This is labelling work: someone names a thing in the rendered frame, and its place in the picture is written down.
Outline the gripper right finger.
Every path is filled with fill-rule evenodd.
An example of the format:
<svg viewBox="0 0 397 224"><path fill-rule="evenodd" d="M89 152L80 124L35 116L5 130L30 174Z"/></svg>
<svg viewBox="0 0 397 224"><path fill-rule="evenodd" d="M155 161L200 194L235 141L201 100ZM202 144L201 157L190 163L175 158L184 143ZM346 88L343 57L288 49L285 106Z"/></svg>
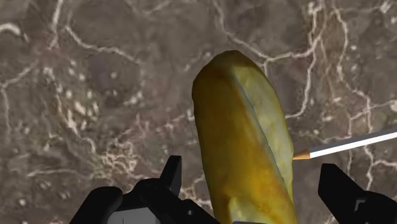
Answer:
<svg viewBox="0 0 397 224"><path fill-rule="evenodd" d="M397 224L397 201L362 189L335 164L323 164L318 195L339 224Z"/></svg>

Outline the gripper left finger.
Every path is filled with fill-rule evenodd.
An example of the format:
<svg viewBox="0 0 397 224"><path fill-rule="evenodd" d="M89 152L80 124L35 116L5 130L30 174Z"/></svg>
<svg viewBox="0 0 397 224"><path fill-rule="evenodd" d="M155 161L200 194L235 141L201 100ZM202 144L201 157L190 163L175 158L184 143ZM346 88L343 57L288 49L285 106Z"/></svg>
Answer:
<svg viewBox="0 0 397 224"><path fill-rule="evenodd" d="M138 181L124 194L115 186L92 190L69 224L219 224L190 199L179 198L182 158L171 155L159 178Z"/></svg>

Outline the yellow banana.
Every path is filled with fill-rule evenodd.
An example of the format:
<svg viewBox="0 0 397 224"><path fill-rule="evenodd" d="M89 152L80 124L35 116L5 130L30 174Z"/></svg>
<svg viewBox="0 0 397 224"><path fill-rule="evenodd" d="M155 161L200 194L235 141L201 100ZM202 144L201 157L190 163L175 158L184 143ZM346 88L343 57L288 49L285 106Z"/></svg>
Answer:
<svg viewBox="0 0 397 224"><path fill-rule="evenodd" d="M294 146L279 98L264 72L230 50L193 81L195 125L215 218L298 224Z"/></svg>

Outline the white pencil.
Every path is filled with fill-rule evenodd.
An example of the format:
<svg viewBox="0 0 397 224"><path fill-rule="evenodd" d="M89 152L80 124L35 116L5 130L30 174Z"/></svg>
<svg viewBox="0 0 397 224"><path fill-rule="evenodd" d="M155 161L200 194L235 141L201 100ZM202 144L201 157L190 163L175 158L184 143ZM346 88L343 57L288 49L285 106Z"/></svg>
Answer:
<svg viewBox="0 0 397 224"><path fill-rule="evenodd" d="M293 160L308 160L311 158L322 157L394 138L397 138L397 127L364 134L362 136L350 137L333 143L314 146L303 150L300 153L294 154Z"/></svg>

